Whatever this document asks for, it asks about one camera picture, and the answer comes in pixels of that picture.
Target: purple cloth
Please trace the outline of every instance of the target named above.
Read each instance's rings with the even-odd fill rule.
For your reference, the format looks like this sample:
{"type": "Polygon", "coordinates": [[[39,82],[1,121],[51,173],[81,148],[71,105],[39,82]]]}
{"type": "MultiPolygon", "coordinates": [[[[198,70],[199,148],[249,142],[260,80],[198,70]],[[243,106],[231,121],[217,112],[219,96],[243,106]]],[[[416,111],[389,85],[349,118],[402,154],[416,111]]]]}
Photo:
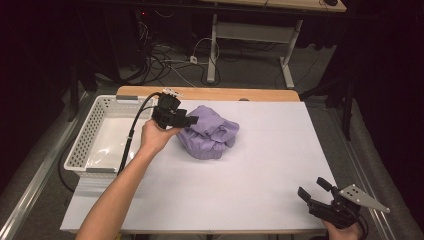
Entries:
{"type": "Polygon", "coordinates": [[[199,106],[187,116],[198,116],[197,124],[184,128],[177,134],[187,152],[200,160],[219,159],[226,147],[233,147],[238,123],[228,121],[213,109],[199,106]]]}

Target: white plastic basket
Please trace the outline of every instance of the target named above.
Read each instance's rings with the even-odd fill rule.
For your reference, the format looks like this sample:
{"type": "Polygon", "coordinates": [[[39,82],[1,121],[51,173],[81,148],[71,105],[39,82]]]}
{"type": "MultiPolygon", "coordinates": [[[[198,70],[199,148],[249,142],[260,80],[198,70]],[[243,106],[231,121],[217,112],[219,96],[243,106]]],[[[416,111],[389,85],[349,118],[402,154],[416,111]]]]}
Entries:
{"type": "MultiPolygon", "coordinates": [[[[96,98],[64,163],[80,177],[114,178],[124,153],[131,125],[146,97],[101,95],[96,98]]],[[[145,107],[153,106],[150,99],[145,107]]],[[[153,108],[140,114],[127,163],[140,146],[141,127],[153,108]]]]}

